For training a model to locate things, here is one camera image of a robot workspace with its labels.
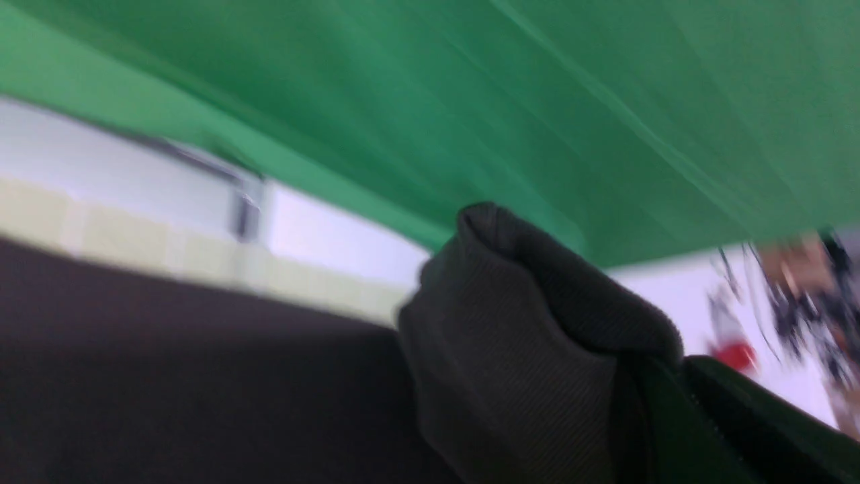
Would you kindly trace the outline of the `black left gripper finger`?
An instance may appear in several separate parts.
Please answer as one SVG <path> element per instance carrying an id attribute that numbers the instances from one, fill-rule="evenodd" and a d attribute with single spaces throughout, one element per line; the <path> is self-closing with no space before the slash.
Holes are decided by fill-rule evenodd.
<path id="1" fill-rule="evenodd" d="M 854 439 L 709 356 L 638 356 L 647 483 L 857 483 Z"/>

